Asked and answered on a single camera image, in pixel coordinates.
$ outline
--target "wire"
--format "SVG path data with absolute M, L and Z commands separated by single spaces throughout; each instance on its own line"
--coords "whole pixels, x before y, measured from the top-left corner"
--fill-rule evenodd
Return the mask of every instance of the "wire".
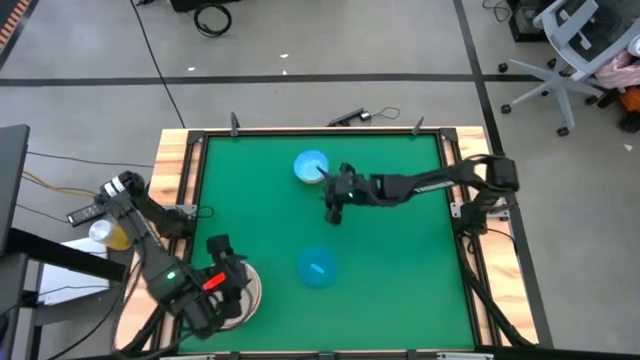
M 491 229 L 491 228 L 487 228 L 487 231 L 491 231 L 491 232 L 494 232 L 494 233 L 497 233 L 497 234 L 500 234 L 500 235 L 506 236 L 506 237 L 508 237 L 509 239 L 511 239 L 511 241 L 513 241 L 513 244 L 514 244 L 514 245 L 515 245 L 515 243 L 516 243 L 516 239 L 515 239 L 513 236 L 511 236 L 510 234 L 507 234 L 507 233 L 506 233 L 506 232 L 504 232 L 504 231 L 500 231 L 500 230 L 496 230 L 496 229 Z M 474 243 L 474 241 L 473 241 L 471 238 L 469 238 L 469 243 L 467 244 L 467 252 L 469 252 L 469 254 L 475 254 L 475 252 L 476 252 L 476 247 L 477 247 L 477 245 Z
M 90 197 L 90 198 L 93 198 L 94 196 L 98 195 L 98 194 L 96 194 L 96 193 L 94 193 L 92 191 L 85 190 L 85 189 L 55 187 L 55 186 L 50 185 L 48 183 L 39 181 L 40 178 L 38 178 L 35 175 L 29 173 L 27 170 L 23 170 L 22 178 L 27 180 L 27 181 L 30 181 L 30 182 L 38 185 L 38 186 L 42 186 L 45 189 L 53 190 L 55 192 L 59 192 L 59 193 L 62 193 L 62 194 L 74 195 L 74 196 L 85 196 L 85 197 Z
M 153 50 L 151 50 L 151 44 L 149 43 L 149 38 L 147 37 L 147 32 L 144 30 L 144 25 L 142 24 L 142 19 L 140 18 L 140 14 L 138 13 L 138 8 L 133 3 L 133 0 L 129 0 L 133 11 L 136 13 L 136 18 L 138 19 L 138 24 L 140 24 L 140 30 L 142 30 L 142 36 L 144 37 L 144 42 L 147 44 L 147 49 L 149 50 L 149 55 L 151 55 L 151 60 L 153 60 L 153 65 L 156 67 L 156 71 L 158 72 L 158 76 L 160 77 L 160 81 L 162 81 L 162 85 L 164 89 L 167 91 L 167 95 L 169 96 L 169 100 L 171 100 L 171 104 L 173 104 L 173 108 L 176 110 L 176 115 L 178 115 L 178 120 L 180 120 L 180 125 L 182 125 L 183 129 L 187 127 L 184 125 L 184 120 L 182 119 L 182 115 L 180 114 L 180 110 L 178 110 L 178 105 L 176 105 L 175 100 L 173 100 L 173 96 L 171 95 L 171 91 L 169 91 L 169 87 L 167 86 L 167 82 L 162 76 L 162 72 L 160 71 L 160 67 L 158 66 L 158 62 L 156 61 L 155 55 L 153 55 Z
M 103 288 L 103 289 L 108 289 L 108 286 L 101 286 L 101 285 L 87 285 L 87 286 L 63 286 L 61 288 L 57 288 L 55 290 L 51 290 L 51 291 L 45 291 L 43 293 L 39 293 L 39 294 L 33 294 L 32 296 L 40 296 L 40 295 L 46 295 L 46 294 L 51 294 L 54 293 L 56 291 L 60 291 L 60 290 L 64 290 L 64 289 L 87 289 L 87 288 Z M 16 307 L 20 307 L 22 306 L 22 304 L 24 304 L 25 302 L 27 302 L 26 299 L 23 299 L 21 302 L 11 306 L 10 308 L 8 308 L 7 310 L 5 310 L 2 314 L 0 314 L 0 317 L 4 316 L 5 314 L 7 314 L 9 311 L 13 310 Z
M 218 11 L 220 11 L 221 13 L 224 14 L 224 16 L 227 18 L 227 24 L 220 30 L 211 30 L 207 24 L 204 24 L 202 22 L 200 22 L 200 14 L 202 14 L 202 12 L 205 9 L 208 8 L 215 8 Z M 226 33 L 227 31 L 229 31 L 229 29 L 231 28 L 231 22 L 232 22 L 232 18 L 231 18 L 231 13 L 229 12 L 229 10 L 227 10 L 226 7 L 224 7 L 221 4 L 216 4 L 213 2 L 206 2 L 200 6 L 198 6 L 196 8 L 196 12 L 193 14 L 193 21 L 196 24 L 196 29 L 198 29 L 198 32 L 206 37 L 209 38 L 217 38 L 218 36 L 223 35 L 224 33 Z
M 60 351 L 59 353 L 53 355 L 52 357 L 49 358 L 49 360 L 55 360 L 55 359 L 61 357 L 62 355 L 68 353 L 69 351 L 74 349 L 76 346 L 80 345 L 80 343 L 85 341 L 89 336 L 93 335 L 93 333 L 95 333 L 98 330 L 100 325 L 102 325 L 102 323 L 104 323 L 107 320 L 109 315 L 111 315 L 113 310 L 116 308 L 116 305 L 118 304 L 118 300 L 120 300 L 120 296 L 122 294 L 124 294 L 124 292 L 127 289 L 127 281 L 126 281 L 127 276 L 129 276 L 130 271 L 133 271 L 133 270 L 137 269 L 138 265 L 140 265 L 140 260 L 138 260 L 138 262 L 133 267 L 131 267 L 130 269 L 125 271 L 124 276 L 122 277 L 122 282 L 120 283 L 120 292 L 116 296 L 116 299 L 113 301 L 113 304 L 111 304 L 111 308 L 109 308 L 109 311 L 107 311 L 107 313 L 104 315 L 102 320 L 100 320 L 98 322 L 98 324 L 96 324 L 96 326 L 93 329 L 91 329 L 91 331 L 89 331 L 87 334 L 85 334 L 83 337 L 81 337 L 78 341 L 76 341 L 75 343 L 71 344 L 66 349 Z
M 49 187 L 47 187 L 47 186 L 43 185 L 42 183 L 37 182 L 37 181 L 33 180 L 32 178 L 29 178 L 29 177 L 27 177 L 27 176 L 24 176 L 24 175 L 23 175 L 23 176 L 22 176 L 22 178 L 23 178 L 23 179 L 25 179 L 25 180 L 27 180 L 27 181 L 30 181 L 30 182 L 32 182 L 32 183 L 34 183 L 34 184 L 38 185 L 38 186 L 42 186 L 42 187 L 46 187 L 47 189 L 50 189 Z M 56 188 L 56 189 L 58 189 L 58 190 L 69 190 L 69 191 L 81 191 L 81 192 L 86 192 L 87 194 L 92 194 L 91 196 L 94 196 L 93 194 L 95 194 L 95 193 L 94 193 L 94 192 L 92 192 L 92 191 L 85 190 L 85 189 L 80 189 L 80 188 L 69 188 L 69 187 L 64 187 L 64 188 Z
M 51 155 L 51 154 L 43 154 L 35 151 L 27 151 L 29 155 L 43 156 L 52 159 L 61 159 L 61 160 L 70 160 L 77 161 L 85 164 L 95 164 L 95 165 L 110 165 L 110 166 L 133 166 L 133 167 L 145 167 L 145 168 L 153 168 L 152 165 L 142 165 L 142 164 L 130 164 L 130 163 L 116 163 L 116 162 L 106 162 L 106 161 L 93 161 L 93 160 L 85 160 L 80 158 L 74 158 L 70 156 L 61 156 L 61 155 Z
M 160 355 L 166 353 L 167 351 L 173 350 L 176 346 L 180 345 L 181 342 L 185 341 L 186 339 L 188 339 L 192 335 L 193 335 L 193 332 L 184 334 L 178 340 L 174 341 L 172 344 L 168 345 L 165 348 L 162 348 L 162 349 L 160 349 L 158 351 L 152 352 L 150 354 L 147 354 L 147 355 L 139 357 L 139 358 L 126 357 L 126 359 L 129 359 L 129 360 L 155 360 L 158 357 L 160 357 Z
M 136 266 L 138 265 L 144 265 L 144 261 L 142 260 L 142 257 L 139 257 L 139 260 Z M 129 300 L 131 299 L 133 292 L 138 286 L 138 282 L 140 281 L 141 275 L 142 275 L 142 266 L 140 266 L 140 269 L 136 274 L 136 278 L 135 280 L 133 280 L 133 284 L 131 284 L 131 289 L 129 290 L 129 294 L 127 294 L 124 301 L 122 302 L 122 306 L 120 306 L 120 309 L 118 310 L 118 314 L 116 315 L 116 318 L 113 322 L 113 326 L 111 327 L 111 351 L 117 351 L 115 341 L 116 341 L 116 333 L 118 332 L 118 324 L 120 323 L 120 318 L 122 317 L 124 308 L 127 307 L 127 304 L 129 304 Z
M 384 112 L 387 111 L 387 110 L 394 110 L 396 112 L 396 115 L 395 116 L 387 116 L 387 115 L 385 115 Z M 371 115 L 371 118 L 369 119 L 369 125 L 368 126 L 371 126 L 371 123 L 373 122 L 373 119 L 376 118 L 376 117 L 383 117 L 385 119 L 395 120 L 398 117 L 400 117 L 400 109 L 398 109 L 397 107 L 393 107 L 393 106 L 387 106 L 386 108 L 380 110 L 379 112 Z
M 38 211 L 38 210 L 34 210 L 34 209 L 31 209 L 31 208 L 28 208 L 28 207 L 26 207 L 24 205 L 16 204 L 16 207 L 19 207 L 19 208 L 21 208 L 23 210 L 27 210 L 27 211 L 30 211 L 32 213 L 38 214 L 38 215 L 42 215 L 44 217 L 48 217 L 51 220 L 55 220 L 55 221 L 61 222 L 63 224 L 68 224 L 69 223 L 69 220 L 61 220 L 61 219 L 58 219 L 55 216 L 51 216 L 49 214 L 43 213 L 42 211 Z
M 496 229 L 487 229 L 487 231 L 491 231 L 491 232 L 494 232 L 494 233 L 496 233 L 496 234 L 500 234 L 500 235 L 506 236 L 506 237 L 508 237 L 509 239 L 511 239 L 511 241 L 513 241 L 513 243 L 514 243 L 514 244 L 516 243 L 516 239 L 515 239 L 512 235 L 507 234 L 507 233 L 506 233 L 506 232 L 504 232 L 504 231 L 500 231 L 500 230 L 496 230 Z
M 509 20 L 511 17 L 511 9 L 507 6 L 502 6 L 506 0 L 498 1 L 495 5 L 487 5 L 489 0 L 482 0 L 482 8 L 487 10 L 493 10 L 493 16 L 495 16 L 496 20 L 501 23 Z

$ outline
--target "gray office chair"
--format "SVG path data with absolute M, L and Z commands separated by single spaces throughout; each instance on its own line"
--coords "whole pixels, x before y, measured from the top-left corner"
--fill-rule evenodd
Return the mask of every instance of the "gray office chair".
M 558 57 L 547 63 L 552 70 L 509 59 L 513 66 L 544 82 L 511 104 L 502 105 L 501 112 L 509 114 L 512 106 L 538 95 L 547 96 L 551 91 L 565 120 L 565 126 L 557 133 L 569 135 L 576 124 L 568 91 L 591 95 L 587 104 L 596 103 L 603 93 L 593 86 L 598 82 L 591 76 L 640 35 L 640 20 L 631 16 L 640 11 L 636 9 L 640 1 L 632 1 L 557 0 L 543 10 L 533 23 L 544 29 Z M 498 70 L 506 72 L 508 65 L 500 64 Z

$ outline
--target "light blue bowl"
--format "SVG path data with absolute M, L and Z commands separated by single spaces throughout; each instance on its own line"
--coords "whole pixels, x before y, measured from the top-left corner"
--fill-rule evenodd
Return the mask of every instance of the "light blue bowl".
M 298 275 L 307 286 L 319 289 L 330 286 L 338 277 L 335 255 L 324 245 L 307 248 L 298 256 Z
M 317 184 L 323 180 L 324 177 L 318 171 L 318 167 L 329 171 L 329 159 L 318 150 L 301 152 L 293 162 L 293 171 L 296 176 L 307 184 Z

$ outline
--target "black cable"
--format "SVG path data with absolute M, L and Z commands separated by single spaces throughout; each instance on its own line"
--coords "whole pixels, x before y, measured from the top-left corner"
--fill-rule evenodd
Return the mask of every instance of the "black cable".
M 50 290 L 50 291 L 45 291 L 43 293 L 39 293 L 39 294 L 33 294 L 33 296 L 38 297 L 40 295 L 46 295 L 46 294 L 51 294 L 53 292 L 56 291 L 60 291 L 60 290 L 64 290 L 64 289 L 87 289 L 87 288 L 103 288 L 103 289 L 108 289 L 108 286 L 102 286 L 102 285 L 87 285 L 87 286 L 63 286 L 61 288 L 57 288 L 55 290 Z M 26 299 L 23 299 L 21 302 L 11 306 L 10 308 L 8 308 L 7 310 L 5 310 L 2 314 L 0 314 L 0 317 L 4 316 L 5 314 L 7 314 L 9 311 L 13 310 L 16 307 L 22 306 L 22 304 L 24 304 L 25 302 L 27 302 Z
M 109 308 L 109 311 L 107 311 L 107 313 L 104 315 L 104 317 L 96 324 L 96 326 L 91 329 L 91 331 L 89 331 L 88 333 L 86 333 L 83 337 L 81 337 L 78 341 L 76 341 L 75 343 L 71 344 L 70 346 L 68 346 L 66 349 L 60 351 L 59 353 L 53 355 L 52 357 L 49 358 L 49 360 L 55 360 L 59 357 L 61 357 L 62 355 L 68 353 L 69 351 L 71 351 L 72 349 L 74 349 L 76 346 L 80 345 L 83 341 L 85 341 L 87 338 L 89 338 L 89 336 L 93 335 L 93 333 L 95 333 L 98 328 L 102 325 L 102 323 L 104 323 L 108 318 L 109 315 L 111 315 L 111 313 L 113 312 L 113 310 L 116 308 L 116 305 L 118 304 L 118 301 L 120 300 L 120 297 L 122 295 L 124 295 L 125 291 L 127 290 L 127 277 L 129 276 L 129 272 L 138 268 L 138 265 L 140 265 L 140 260 L 138 260 L 138 262 L 131 268 L 127 269 L 124 273 L 124 276 L 122 277 L 122 282 L 120 283 L 120 291 L 118 292 L 118 295 L 116 295 L 116 299 L 113 301 L 113 304 L 111 304 L 111 308 Z
M 395 116 L 387 116 L 387 115 L 385 115 L 384 112 L 387 111 L 387 110 L 394 110 L 396 112 L 396 115 Z M 386 108 L 378 111 L 377 113 L 372 114 L 371 118 L 369 119 L 369 125 L 367 125 L 367 126 L 371 126 L 371 123 L 373 122 L 373 119 L 376 118 L 376 117 L 383 117 L 385 119 L 395 120 L 398 117 L 400 117 L 400 109 L 398 109 L 397 107 L 393 107 L 393 106 L 387 106 Z
M 39 152 L 35 152 L 35 151 L 27 151 L 27 154 L 36 155 L 36 156 L 43 156 L 43 157 L 48 157 L 48 158 L 52 158 L 52 159 L 62 159 L 62 160 L 77 161 L 77 162 L 82 162 L 82 163 L 86 163 L 86 164 L 112 165 L 112 166 L 133 166 L 133 167 L 153 168 L 152 165 L 141 165 L 141 164 L 130 164 L 130 163 L 115 163 L 115 162 L 106 162 L 106 161 L 84 160 L 84 159 L 74 158 L 74 157 L 70 157 L 70 156 L 43 154 L 43 153 L 39 153 Z
M 124 301 L 122 302 L 122 306 L 120 306 L 120 309 L 118 310 L 118 314 L 116 315 L 114 321 L 113 321 L 113 326 L 111 328 L 111 349 L 112 351 L 116 350 L 116 333 L 118 332 L 118 324 L 120 323 L 120 318 L 122 317 L 122 313 L 124 312 L 124 308 L 127 307 L 127 304 L 129 304 L 129 300 L 131 299 L 131 296 L 133 295 L 133 292 L 135 291 L 136 287 L 138 286 L 138 282 L 140 281 L 140 276 L 142 275 L 142 267 L 144 266 L 144 261 L 142 257 L 139 257 L 138 262 L 136 263 L 134 269 L 136 267 L 138 267 L 138 265 L 140 265 L 140 269 L 138 270 L 138 273 L 136 274 L 136 278 L 133 280 L 133 283 L 131 284 L 131 289 L 129 289 L 129 294 L 127 294 L 127 296 L 125 297 Z
M 176 110 L 176 115 L 178 115 L 178 120 L 180 120 L 180 125 L 182 125 L 183 129 L 187 127 L 184 125 L 184 120 L 182 119 L 182 115 L 180 114 L 180 110 L 178 110 L 178 105 L 176 105 L 175 100 L 173 100 L 173 96 L 171 95 L 171 91 L 169 91 L 169 87 L 167 86 L 167 82 L 162 76 L 162 72 L 160 71 L 160 66 L 158 66 L 158 62 L 156 61 L 155 55 L 153 55 L 153 50 L 151 49 L 151 44 L 149 43 L 149 38 L 147 37 L 147 32 L 144 30 L 144 25 L 142 24 L 142 19 L 140 18 L 140 14 L 138 13 L 138 8 L 133 3 L 133 0 L 129 0 L 133 11 L 136 13 L 136 18 L 138 19 L 138 24 L 140 24 L 140 30 L 142 30 L 142 36 L 144 37 L 144 42 L 147 44 L 147 49 L 149 50 L 149 55 L 151 55 L 151 60 L 153 60 L 153 65 L 156 67 L 156 71 L 158 72 L 158 76 L 160 77 L 160 81 L 162 81 L 162 85 L 164 89 L 167 91 L 167 95 L 169 96 L 169 100 L 171 100 L 171 104 L 173 104 L 173 108 Z
M 504 236 L 508 237 L 509 239 L 511 239 L 511 241 L 513 241 L 514 244 L 516 243 L 516 239 L 513 236 L 511 236 L 510 234 L 507 234 L 504 231 L 500 231 L 500 230 L 496 230 L 496 229 L 487 229 L 487 231 L 492 231 L 494 233 L 497 233 L 497 234 L 500 234 L 500 235 L 504 235 Z
M 174 348 L 176 348 L 178 345 L 180 345 L 181 342 L 185 341 L 187 338 L 191 337 L 193 335 L 193 333 L 187 333 L 182 335 L 178 340 L 174 341 L 173 343 L 171 343 L 170 345 L 167 345 L 166 347 L 154 351 L 150 354 L 147 354 L 145 356 L 142 357 L 138 357 L 138 358 L 132 358 L 132 357 L 126 357 L 124 354 L 119 353 L 119 355 L 123 356 L 124 359 L 129 359 L 129 360 L 155 360 L 157 358 L 159 358 L 162 354 L 173 350 Z
M 221 13 L 224 14 L 224 16 L 227 18 L 227 24 L 220 30 L 211 30 L 207 24 L 204 24 L 202 22 L 200 22 L 200 15 L 202 14 L 202 12 L 208 8 L 215 8 L 218 11 L 220 11 Z M 217 38 L 218 36 L 223 35 L 224 33 L 226 33 L 227 31 L 229 31 L 229 29 L 231 28 L 231 22 L 232 22 L 232 18 L 231 18 L 231 13 L 229 12 L 229 10 L 227 10 L 226 7 L 224 7 L 221 4 L 216 4 L 213 2 L 210 3 L 204 3 L 200 6 L 198 6 L 196 8 L 196 12 L 193 14 L 193 21 L 196 24 L 196 29 L 198 29 L 198 32 L 206 37 L 210 37 L 210 38 Z
M 28 208 L 28 207 L 26 207 L 26 206 L 24 206 L 24 205 L 16 204 L 16 207 L 19 207 L 19 208 L 21 208 L 21 209 L 23 209 L 23 210 L 31 211 L 32 213 L 36 213 L 36 214 L 38 214 L 38 215 L 42 215 L 42 216 L 44 216 L 44 217 L 48 217 L 48 218 L 49 218 L 49 219 L 51 219 L 51 220 L 55 220 L 55 221 L 57 221 L 57 222 L 61 222 L 61 223 L 63 223 L 63 224 L 68 224 L 68 223 L 69 223 L 69 220 L 61 220 L 61 219 L 58 219 L 58 218 L 57 218 L 57 217 L 55 217 L 55 216 L 51 216 L 51 215 L 49 215 L 49 214 L 45 214 L 45 213 L 43 213 L 42 211 L 38 211 L 38 210 L 34 210 L 34 209 L 31 209 L 31 208 Z
M 514 245 L 515 245 L 515 243 L 516 243 L 516 239 L 515 239 L 513 236 L 511 236 L 511 235 L 507 234 L 507 233 L 506 233 L 506 232 L 504 232 L 504 231 L 500 231 L 500 230 L 496 230 L 496 229 L 491 229 L 491 228 L 487 228 L 487 231 L 491 231 L 491 232 L 494 232 L 494 233 L 497 233 L 497 234 L 500 234 L 500 235 L 506 236 L 506 237 L 508 237 L 509 239 L 511 239 L 511 241 L 513 241 L 513 244 L 514 244 Z M 469 252 L 469 254 L 475 254 L 475 252 L 476 252 L 476 244 L 473 242 L 473 240 L 471 240 L 471 238 L 469 238 L 469 243 L 467 244 L 467 251 Z
M 482 8 L 487 10 L 493 10 L 493 16 L 495 16 L 498 22 L 505 22 L 511 17 L 511 9 L 507 6 L 503 6 L 506 0 L 498 1 L 495 5 L 487 5 L 489 0 L 482 0 Z
M 509 342 L 513 346 L 531 346 L 532 345 L 531 342 L 529 342 L 529 340 L 525 339 L 522 335 L 520 335 L 520 332 L 518 332 L 518 329 L 516 329 L 516 327 L 513 326 L 513 324 L 511 324 L 511 322 L 504 315 L 500 307 L 498 307 L 498 305 L 495 303 L 491 295 L 489 295 L 484 285 L 482 285 L 482 283 L 480 283 L 480 281 L 477 279 L 476 274 L 471 269 L 469 260 L 464 254 L 462 239 L 466 235 L 463 235 L 463 234 L 457 234 L 457 235 L 458 235 L 458 241 L 460 241 L 460 247 L 456 245 L 456 248 L 457 248 L 456 253 L 458 255 L 459 261 L 462 263 L 464 268 L 464 271 L 462 272 L 463 281 L 465 281 L 471 287 L 471 289 L 476 293 L 476 295 L 484 305 L 485 309 L 487 309 L 489 316 L 491 316 L 495 320 L 500 330 L 502 330 L 502 333 L 505 335 L 507 340 L 509 340 Z

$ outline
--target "concrete floor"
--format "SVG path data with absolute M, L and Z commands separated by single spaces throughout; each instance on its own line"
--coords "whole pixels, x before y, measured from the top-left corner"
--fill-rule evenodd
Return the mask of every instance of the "concrete floor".
M 469 75 L 450 82 L 171 85 L 188 127 L 226 126 L 231 111 L 243 126 L 323 126 L 361 106 L 402 110 L 398 120 L 374 125 L 412 125 L 424 116 L 424 125 L 484 126 L 456 13 L 460 2 L 484 74 L 495 74 L 510 57 L 544 64 L 553 55 L 546 44 L 514 43 L 508 26 L 480 0 L 243 0 L 229 5 L 233 27 L 215 40 L 198 34 L 192 20 L 165 1 L 139 11 L 165 76 Z M 128 1 L 40 0 L 0 70 L 0 83 L 156 76 Z M 640 138 L 617 130 L 618 106 L 587 107 L 580 96 L 574 101 L 578 127 L 568 138 L 555 135 L 562 117 L 551 97 L 500 114 L 501 104 L 532 86 L 486 84 L 506 153 L 518 163 L 519 203 L 555 346 L 640 353 L 634 258 L 640 251 L 634 216 Z M 161 130 L 180 127 L 160 85 L 2 86 L 0 108 L 0 125 L 31 126 L 30 150 L 93 160 L 152 164 Z M 25 168 L 59 186 L 92 190 L 126 169 L 34 156 Z M 150 175 L 150 169 L 138 171 Z M 30 183 L 22 184 L 18 201 L 58 217 L 86 204 Z M 14 226 L 56 241 L 87 231 L 21 209 Z M 45 327 L 40 358 L 93 327 L 103 316 L 91 310 L 103 306 L 104 299 L 95 298 L 65 306 L 74 320 Z M 69 357 L 108 353 L 111 326 L 105 323 Z

